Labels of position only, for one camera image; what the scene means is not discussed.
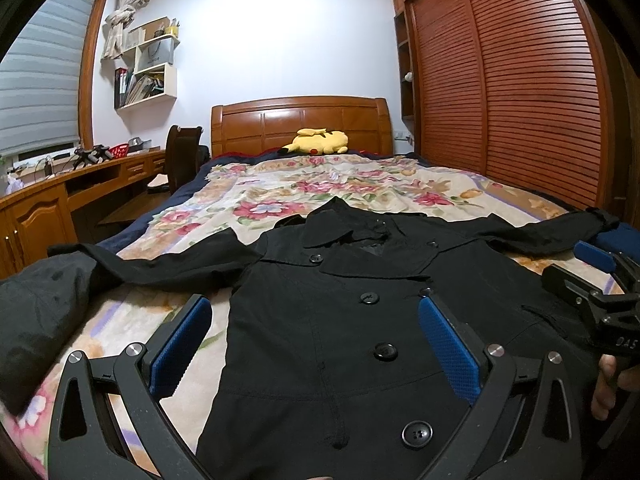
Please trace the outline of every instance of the desk drawer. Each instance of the desk drawer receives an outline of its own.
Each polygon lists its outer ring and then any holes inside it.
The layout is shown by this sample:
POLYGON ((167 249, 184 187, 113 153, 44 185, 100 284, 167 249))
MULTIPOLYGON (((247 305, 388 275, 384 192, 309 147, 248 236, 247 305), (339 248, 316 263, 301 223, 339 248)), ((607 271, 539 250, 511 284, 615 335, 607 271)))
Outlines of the desk drawer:
POLYGON ((162 173, 164 170, 164 155, 158 155, 147 160, 147 171, 150 174, 162 173))
POLYGON ((145 161, 140 160, 132 164, 123 165, 122 173, 126 180, 135 180, 145 173, 145 161))

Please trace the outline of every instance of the hand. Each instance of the hand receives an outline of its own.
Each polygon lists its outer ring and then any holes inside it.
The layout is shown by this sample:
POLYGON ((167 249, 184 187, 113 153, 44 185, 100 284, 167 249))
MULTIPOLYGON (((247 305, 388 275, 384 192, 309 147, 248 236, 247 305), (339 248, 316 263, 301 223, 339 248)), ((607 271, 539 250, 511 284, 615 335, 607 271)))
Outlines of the hand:
POLYGON ((598 420, 607 420, 609 410, 616 405, 615 387, 622 388, 628 392, 640 392, 640 365, 624 370, 618 377, 618 383, 612 387, 609 381, 616 374, 618 363, 613 355, 604 354, 600 358, 598 368, 598 382, 591 399, 591 414, 598 420))

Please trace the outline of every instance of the wooden wardrobe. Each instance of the wooden wardrobe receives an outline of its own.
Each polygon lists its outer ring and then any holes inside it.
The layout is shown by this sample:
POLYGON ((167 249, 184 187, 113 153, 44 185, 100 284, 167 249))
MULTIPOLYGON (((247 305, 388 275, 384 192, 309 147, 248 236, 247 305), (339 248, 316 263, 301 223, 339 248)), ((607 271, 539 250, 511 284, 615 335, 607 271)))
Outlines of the wooden wardrobe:
POLYGON ((616 144, 610 70, 582 0, 394 1, 417 151, 622 214, 628 145, 620 132, 616 144))

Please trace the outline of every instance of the yellow plush toy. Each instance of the yellow plush toy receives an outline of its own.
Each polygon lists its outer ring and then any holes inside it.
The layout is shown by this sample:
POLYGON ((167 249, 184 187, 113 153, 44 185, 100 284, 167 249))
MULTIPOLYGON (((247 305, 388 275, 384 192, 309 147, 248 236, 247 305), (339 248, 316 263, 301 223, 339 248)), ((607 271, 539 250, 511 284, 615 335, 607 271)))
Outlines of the yellow plush toy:
POLYGON ((331 155, 332 153, 345 153, 349 139, 344 132, 328 132, 326 128, 314 130, 303 128, 298 131, 298 136, 291 144, 287 144, 278 150, 284 155, 290 152, 303 152, 311 155, 331 155))

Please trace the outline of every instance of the wooden desk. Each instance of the wooden desk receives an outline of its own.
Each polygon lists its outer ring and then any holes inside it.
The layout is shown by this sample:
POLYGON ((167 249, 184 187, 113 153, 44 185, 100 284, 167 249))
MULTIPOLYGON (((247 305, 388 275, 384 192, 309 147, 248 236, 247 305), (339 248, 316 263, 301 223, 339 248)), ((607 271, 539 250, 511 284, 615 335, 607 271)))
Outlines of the wooden desk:
POLYGON ((1 197, 0 279, 46 258, 50 245, 77 242, 80 226, 73 212, 114 191, 144 186, 163 167, 164 150, 155 150, 63 173, 1 197))
POLYGON ((171 196, 170 192, 140 193, 120 206, 110 215, 98 222, 98 225, 130 224, 153 209, 160 207, 171 196))

